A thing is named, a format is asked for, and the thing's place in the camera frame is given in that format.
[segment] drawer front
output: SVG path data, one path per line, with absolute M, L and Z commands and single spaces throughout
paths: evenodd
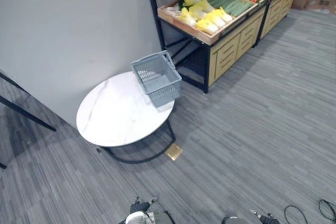
M 253 21 L 248 27 L 241 31 L 236 60 L 250 49 L 256 41 L 256 33 L 259 31 L 261 17 Z
M 217 65 L 217 52 L 211 53 L 210 55 L 209 86 L 213 84 L 216 80 L 216 65 Z
M 236 59 L 240 34 L 231 39 L 217 53 L 216 79 L 228 70 Z
M 280 0 L 276 5 L 272 6 L 269 10 L 267 22 L 265 22 L 262 36 L 265 36 L 279 21 L 283 0 Z
M 278 17 L 278 20 L 282 20 L 289 12 L 290 7 L 292 6 L 293 0 L 283 0 L 282 8 Z

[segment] black metal frame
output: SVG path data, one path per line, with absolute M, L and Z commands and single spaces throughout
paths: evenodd
M 171 125 L 170 125 L 169 119 L 167 119 L 165 121 L 165 123 L 168 126 L 168 130 L 169 130 L 169 133 L 170 133 L 170 136 L 171 136 L 172 140 L 169 142 L 169 145 L 167 147 L 165 147 L 162 151 L 160 151 L 159 153 L 156 153 L 155 155 L 153 155 L 151 157 L 144 158 L 144 159 L 141 159 L 141 160 L 127 160 L 127 159 L 123 159 L 123 158 L 120 158 L 120 157 L 116 156 L 116 154 L 113 153 L 113 151 L 111 150 L 113 147 L 103 147 L 103 146 L 101 146 L 101 148 L 103 150 L 105 150 L 112 158 L 114 158 L 115 160 L 117 160 L 119 162 L 122 162 L 122 163 L 126 163 L 126 164 L 141 164 L 141 163 L 145 163 L 145 162 L 151 161 L 151 160 L 153 160 L 153 159 L 161 156 L 163 153 L 165 153 L 169 149 L 169 147 L 176 141 L 176 137 L 175 137 L 173 129 L 172 129 Z
M 3 163 L 0 163 L 0 168 L 1 168 L 1 169 L 6 169 L 7 166 L 5 166 Z
M 185 31 L 182 31 L 180 29 L 178 29 L 177 27 L 171 25 L 170 23 L 166 22 L 165 20 L 161 19 L 158 15 L 157 15 L 157 11 L 158 11 L 158 4 L 156 2 L 156 0 L 150 0 L 151 2 L 151 6 L 152 6 L 152 12 L 153 12 L 153 16 L 154 16 L 154 20 L 155 20 L 155 25 L 156 25 L 156 29 L 157 29 L 157 34 L 159 36 L 159 41 L 160 41 L 160 45 L 161 45 L 161 49 L 162 50 L 166 50 L 169 49 L 172 46 L 175 46 L 177 44 L 180 44 L 181 42 L 184 42 L 187 40 L 187 42 L 185 44 L 183 44 L 173 55 L 172 58 L 175 58 L 177 55 L 179 55 L 188 45 L 190 45 L 191 42 L 194 42 L 198 45 L 198 48 L 196 48 L 195 50 L 193 50 L 192 52 L 190 52 L 189 54 L 187 54 L 186 56 L 183 57 L 183 59 L 181 59 L 180 61 L 176 62 L 175 65 L 177 67 L 177 70 L 179 70 L 180 66 L 186 67 L 186 68 L 190 68 L 188 66 L 188 60 L 190 59 L 190 57 L 192 55 L 195 54 L 196 51 L 198 50 L 202 50 L 204 53 L 204 57 L 203 57 L 203 69 L 200 71 L 201 72 L 201 76 L 203 77 L 203 82 L 199 82 L 197 80 L 194 80 L 193 78 L 186 76 L 182 73 L 180 73 L 180 75 L 182 76 L 183 80 L 190 83 L 193 86 L 196 86 L 197 88 L 203 90 L 204 93 L 208 93 L 208 88 L 209 88 L 209 64 L 210 64 L 210 51 L 211 51 L 211 46 L 213 45 L 207 45 L 206 43 L 200 41 L 199 39 L 191 36 L 190 34 L 186 33 Z M 246 15 L 245 17 L 242 17 L 241 22 L 239 22 L 240 25 L 243 21 L 245 21 L 246 18 L 248 18 L 250 16 L 250 14 Z M 165 24 L 169 25 L 170 27 L 172 27 L 174 30 L 179 31 L 182 35 L 183 38 L 174 41 L 172 43 L 166 44 L 165 40 L 164 40 L 164 34 L 163 34 L 163 29 L 162 29 L 162 24 L 161 22 L 164 22 Z M 230 31 L 224 33 L 221 35 L 220 39 L 217 41 L 219 42 L 222 38 L 224 38 L 225 36 L 227 36 L 231 31 L 233 31 L 233 29 L 231 29 Z
M 7 76 L 5 76 L 3 73 L 0 73 L 0 78 L 4 79 L 5 81 L 7 81 L 8 83 L 10 83 L 11 85 L 17 87 L 18 89 L 21 89 L 22 91 L 28 93 L 19 84 L 17 84 L 15 81 L 13 81 L 12 79 L 8 78 Z M 9 107 L 10 109 L 12 109 L 12 110 L 14 110 L 14 111 L 16 111 L 18 113 L 20 113 L 21 115 L 27 117 L 28 119 L 34 121 L 35 123 L 37 123 L 39 125 L 42 125 L 43 127 L 47 128 L 47 129 L 49 129 L 51 131 L 56 131 L 56 129 L 54 127 L 50 126 L 49 124 L 45 123 L 41 119 L 39 119 L 36 116 L 30 114 L 29 112 L 27 112 L 26 110 L 22 109 L 21 107 L 15 105 L 14 103 L 8 101 L 6 98 L 4 98 L 1 95 L 0 95 L 0 103 L 2 103 L 3 105 Z
M 200 41 L 199 39 L 193 37 L 192 35 L 186 33 L 185 31 L 175 27 L 174 25 L 168 23 L 167 21 L 161 19 L 158 14 L 158 4 L 156 2 L 156 0 L 150 0 L 151 2 L 151 6 L 152 6 L 152 12 L 153 12 L 153 16 L 154 16 L 154 20 L 155 20 L 155 25 L 156 25 L 156 29 L 157 29 L 157 34 L 159 36 L 159 40 L 160 40 L 160 45 L 161 45 L 161 49 L 162 50 L 166 50 L 169 49 L 172 46 L 175 46 L 181 42 L 184 42 L 187 40 L 187 42 L 181 46 L 180 49 L 178 49 L 176 51 L 176 53 L 173 55 L 173 58 L 175 58 L 178 54 L 180 54 L 191 42 L 194 42 L 198 45 L 198 48 L 195 49 L 194 51 L 192 51 L 191 53 L 187 54 L 186 56 L 183 57 L 183 59 L 181 59 L 180 61 L 175 63 L 175 66 L 177 68 L 177 70 L 179 70 L 180 66 L 186 67 L 186 68 L 190 68 L 188 66 L 188 60 L 190 59 L 190 57 L 192 55 L 194 55 L 194 53 L 198 50 L 203 50 L 204 51 L 204 57 L 203 57 L 203 71 L 202 71 L 202 76 L 203 76 L 203 82 L 199 82 L 197 80 L 192 79 L 189 76 L 186 76 L 184 74 L 180 75 L 182 76 L 183 80 L 188 82 L 189 84 L 196 86 L 200 89 L 203 90 L 204 93 L 208 93 L 208 87 L 209 87 L 209 63 L 210 63 L 210 53 L 211 53 L 211 47 L 213 47 L 215 44 L 217 44 L 218 42 L 220 42 L 224 37 L 226 37 L 227 35 L 229 35 L 233 30 L 235 30 L 238 26 L 240 26 L 246 19 L 248 19 L 251 15 L 253 15 L 254 13 L 256 13 L 257 11 L 259 11 L 260 9 L 262 9 L 264 6 L 266 6 L 266 10 L 264 12 L 263 18 L 261 20 L 261 25 L 260 25 L 260 29 L 256 38 L 256 42 L 253 45 L 253 47 L 257 46 L 259 41 L 260 41 L 260 37 L 261 37 L 261 33 L 262 30 L 264 28 L 264 24 L 265 24 L 265 20 L 266 20 L 266 16 L 267 16 L 267 12 L 268 12 L 268 8 L 269 5 L 271 3 L 272 0 L 266 0 L 263 3 L 261 3 L 259 5 L 258 8 L 255 8 L 254 10 L 252 10 L 251 12 L 247 13 L 246 15 L 244 15 L 243 17 L 240 18 L 239 21 L 236 21 L 234 23 L 234 25 L 231 26 L 231 28 L 228 31 L 225 31 L 223 34 L 221 34 L 220 38 L 217 40 L 216 43 L 212 44 L 212 45 L 207 45 L 206 43 Z M 165 24 L 167 24 L 168 26 L 172 27 L 174 30 L 180 32 L 183 35 L 183 38 L 174 41 L 172 43 L 166 44 L 165 40 L 164 40 L 164 34 L 163 34 L 163 29 L 162 29 L 162 24 L 161 22 L 164 22 Z

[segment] black cable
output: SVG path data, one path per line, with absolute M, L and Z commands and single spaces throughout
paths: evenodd
M 289 220 L 287 219 L 286 211 L 287 211 L 287 209 L 290 208 L 290 207 L 295 208 L 296 210 L 298 210 L 298 211 L 302 214 L 302 216 L 304 217 L 304 220 L 306 221 L 306 224 L 308 224 L 308 221 L 307 221 L 307 218 L 306 218 L 305 214 L 302 212 L 302 210 L 301 210 L 300 208 L 298 208 L 297 206 L 294 206 L 294 205 L 289 205 L 289 206 L 287 206 L 287 207 L 284 209 L 284 213 L 283 213 L 283 215 L 284 215 L 285 220 L 287 221 L 288 224 L 291 224 L 291 223 L 290 223 Z
M 332 214 L 333 214 L 333 218 L 329 218 L 327 216 L 324 215 L 324 213 L 322 212 L 321 210 L 321 203 L 325 203 L 331 210 Z M 336 224 L 336 205 L 329 202 L 329 201 L 326 201 L 325 199 L 320 199 L 319 202 L 318 202 L 318 206 L 319 206 L 319 210 L 320 210 L 320 213 L 322 214 L 323 217 L 325 217 L 326 219 L 328 220 L 331 220 L 332 223 L 335 223 Z
M 321 209 L 321 203 L 325 203 L 325 204 L 330 208 L 330 210 L 331 210 L 331 212 L 332 212 L 332 215 L 333 215 L 332 218 L 329 218 L 328 216 L 326 216 L 326 215 L 322 212 L 322 209 Z M 297 206 L 294 206 L 294 205 L 289 205 L 289 206 L 287 206 L 287 207 L 284 209 L 284 213 L 283 213 L 283 215 L 284 215 L 285 220 L 286 220 L 286 222 L 287 222 L 288 224 L 291 224 L 291 223 L 289 222 L 289 220 L 287 219 L 287 209 L 290 208 L 290 207 L 292 207 L 292 208 L 298 210 L 298 211 L 302 214 L 302 216 L 304 217 L 304 220 L 305 220 L 306 224 L 308 224 L 308 220 L 307 220 L 305 214 L 303 213 L 303 211 L 302 211 L 300 208 L 298 208 Z M 331 202 L 329 202 L 329 201 L 326 201 L 325 199 L 320 199 L 320 200 L 318 201 L 318 207 L 319 207 L 319 211 L 320 211 L 320 213 L 322 214 L 323 217 L 325 217 L 325 218 L 328 219 L 328 220 L 331 220 L 333 224 L 336 224 L 336 205 L 335 205 L 335 204 L 333 204 L 333 203 L 331 203 Z

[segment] wooden drawer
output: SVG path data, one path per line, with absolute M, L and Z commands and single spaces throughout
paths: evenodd
M 216 79 L 235 63 L 239 37 L 236 35 L 217 52 Z
M 260 27 L 260 21 L 261 17 L 255 19 L 250 25 L 241 31 L 236 61 L 239 60 L 256 42 L 256 35 Z
M 289 12 L 290 7 L 292 6 L 293 0 L 283 0 L 282 8 L 278 17 L 278 21 L 280 22 Z
M 261 33 L 262 38 L 278 23 L 283 1 L 284 0 L 279 0 L 276 4 L 269 8 L 264 28 Z

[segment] basket handle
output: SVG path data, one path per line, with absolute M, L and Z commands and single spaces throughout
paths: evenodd
M 176 69 L 175 68 L 175 65 L 173 63 L 173 60 L 172 60 L 172 57 L 170 56 L 169 52 L 167 50 L 164 50 L 161 52 L 165 57 L 166 59 L 170 62 L 170 64 L 172 65 L 173 69 Z

